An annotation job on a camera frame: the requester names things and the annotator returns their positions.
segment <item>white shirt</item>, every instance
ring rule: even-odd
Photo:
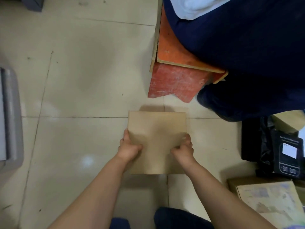
[[[177,16],[181,19],[196,19],[230,0],[170,0]]]

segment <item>wooden stool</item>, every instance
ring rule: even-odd
[[[200,61],[183,47],[168,23],[162,4],[162,0],[158,0],[148,97],[175,94],[189,103],[211,76],[213,83],[217,83],[228,72]]]

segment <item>wooden edge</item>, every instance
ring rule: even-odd
[[[218,80],[214,81],[213,84],[217,84],[219,81],[221,81],[221,80],[222,80],[224,77],[226,77],[228,74],[229,74],[229,72],[226,71],[226,73],[225,73],[222,77],[220,77]]]
[[[152,49],[152,60],[150,63],[149,72],[153,72],[153,66],[155,65],[156,56],[157,56],[162,6],[163,6],[163,0],[158,0],[158,13],[157,13],[156,28],[155,28],[155,39],[154,39],[154,45],[153,45],[153,49]]]
[[[186,64],[180,64],[180,63],[175,63],[175,62],[169,62],[169,61],[161,60],[159,58],[157,58],[157,62],[165,63],[165,64],[169,64],[169,65],[174,65],[174,66],[182,66],[182,67],[186,67],[186,68],[193,68],[193,69],[197,69],[197,70],[211,71],[211,72],[215,72],[215,73],[224,73],[224,72],[226,72],[225,70],[222,70],[220,68],[209,69],[209,68],[205,68],[205,67],[190,66],[190,65],[186,65]]]

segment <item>forearm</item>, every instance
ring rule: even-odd
[[[185,168],[195,191],[217,229],[274,229],[275,227],[226,189],[197,162]]]
[[[125,166],[112,158],[49,229],[109,229]]]

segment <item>person's right hand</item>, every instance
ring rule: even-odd
[[[193,156],[194,149],[191,142],[191,136],[188,133],[185,135],[185,140],[181,143],[181,145],[179,147],[172,148],[170,152],[184,169],[189,165],[194,164],[194,162],[196,163]]]

